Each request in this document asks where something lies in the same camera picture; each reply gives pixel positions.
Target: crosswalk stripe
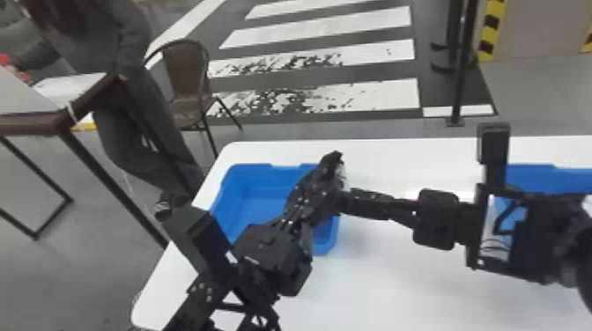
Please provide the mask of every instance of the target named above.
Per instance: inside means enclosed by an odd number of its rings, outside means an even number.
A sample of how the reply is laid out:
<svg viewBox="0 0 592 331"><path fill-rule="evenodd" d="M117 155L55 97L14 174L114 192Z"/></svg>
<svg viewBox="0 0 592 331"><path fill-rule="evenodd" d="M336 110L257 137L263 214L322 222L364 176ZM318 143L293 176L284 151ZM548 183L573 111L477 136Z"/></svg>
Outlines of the crosswalk stripe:
<svg viewBox="0 0 592 331"><path fill-rule="evenodd" d="M411 25L409 6L234 30L220 48L238 48Z"/></svg>
<svg viewBox="0 0 592 331"><path fill-rule="evenodd" d="M344 4L364 3L372 0L289 0L270 4L259 4L248 13L246 19L265 18L284 14L292 14L301 11L313 11L316 9L334 7Z"/></svg>
<svg viewBox="0 0 592 331"><path fill-rule="evenodd" d="M468 105L461 107L461 116L493 115L492 105ZM424 117L448 117L452 115L452 106L424 107Z"/></svg>
<svg viewBox="0 0 592 331"><path fill-rule="evenodd" d="M211 78L256 73L342 67L369 63L390 63L415 58L412 39L388 40L338 48L320 48L212 61Z"/></svg>
<svg viewBox="0 0 592 331"><path fill-rule="evenodd" d="M416 78L323 85L302 89L222 92L218 96L238 116L314 114L419 108ZM220 107L208 115L223 117Z"/></svg>

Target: yellow and black tape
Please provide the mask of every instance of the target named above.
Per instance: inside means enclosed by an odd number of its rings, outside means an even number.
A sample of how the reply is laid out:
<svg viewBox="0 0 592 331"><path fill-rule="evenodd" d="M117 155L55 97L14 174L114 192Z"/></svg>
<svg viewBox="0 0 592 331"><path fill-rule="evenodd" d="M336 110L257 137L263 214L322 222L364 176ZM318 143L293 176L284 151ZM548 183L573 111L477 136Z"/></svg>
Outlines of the yellow and black tape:
<svg viewBox="0 0 592 331"><path fill-rule="evenodd" d="M584 41L584 45L581 47L581 53L590 53L592 52L592 25L588 29L586 33L586 40Z"/></svg>
<svg viewBox="0 0 592 331"><path fill-rule="evenodd" d="M501 22L506 15L507 0L487 0L481 41L477 48L480 62L493 60L493 50L500 39Z"/></svg>

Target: red object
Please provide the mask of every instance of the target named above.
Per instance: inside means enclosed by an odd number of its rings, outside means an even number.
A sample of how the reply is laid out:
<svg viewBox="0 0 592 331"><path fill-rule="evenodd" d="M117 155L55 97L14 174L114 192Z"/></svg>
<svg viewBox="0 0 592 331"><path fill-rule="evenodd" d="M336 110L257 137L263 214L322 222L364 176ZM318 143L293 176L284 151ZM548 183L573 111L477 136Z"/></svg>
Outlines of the red object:
<svg viewBox="0 0 592 331"><path fill-rule="evenodd" d="M0 65L6 65L11 62L11 57L7 54L0 54Z"/></svg>

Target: robotic arm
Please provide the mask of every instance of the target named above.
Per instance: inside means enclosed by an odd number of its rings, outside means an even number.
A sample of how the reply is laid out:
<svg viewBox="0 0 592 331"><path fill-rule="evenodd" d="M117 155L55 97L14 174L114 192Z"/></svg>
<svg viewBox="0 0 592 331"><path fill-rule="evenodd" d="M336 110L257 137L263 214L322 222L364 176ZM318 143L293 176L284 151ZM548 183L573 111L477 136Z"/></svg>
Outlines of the robotic arm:
<svg viewBox="0 0 592 331"><path fill-rule="evenodd" d="M506 182L509 127L484 124L478 130L477 159L485 166L473 203L431 189L416 201L359 188L346 189L342 154L333 151L295 186L282 215L252 224L231 245L218 222L206 211L186 208L165 224L171 239L199 276L166 331L217 330L215 310L244 313L239 331L280 330L273 305L279 296L293 297L312 271L312 232L340 213L392 220L412 230L421 246L451 250L465 246L466 265L540 284L577 287L592 312L592 219L581 207L583 195L522 192ZM511 201L495 220L488 239L485 216L491 196ZM511 231L500 229L517 208L524 219ZM486 242L497 240L500 245ZM500 250L506 256L487 254ZM224 302L230 292L241 304Z"/></svg>

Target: white table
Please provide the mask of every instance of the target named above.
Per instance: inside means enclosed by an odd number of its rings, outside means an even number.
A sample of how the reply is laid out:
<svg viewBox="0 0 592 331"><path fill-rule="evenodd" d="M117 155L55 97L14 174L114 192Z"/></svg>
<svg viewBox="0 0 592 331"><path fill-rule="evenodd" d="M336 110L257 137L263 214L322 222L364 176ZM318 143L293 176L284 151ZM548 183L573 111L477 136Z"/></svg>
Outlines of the white table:
<svg viewBox="0 0 592 331"><path fill-rule="evenodd" d="M516 137L510 162L592 167L592 136ZM333 140L232 143L212 167L194 205L208 209L228 168L235 164L314 163L339 150L352 187L417 197L421 188L473 196L480 181L476 139ZM337 244L316 258L313 273L296 298L276 309L284 330L590 330L575 290L543 287L464 267L464 250L441 252L411 241L395 223L342 217ZM196 272L169 244L131 319L162 329L185 297ZM217 327L234 330L239 316L216 313Z"/></svg>

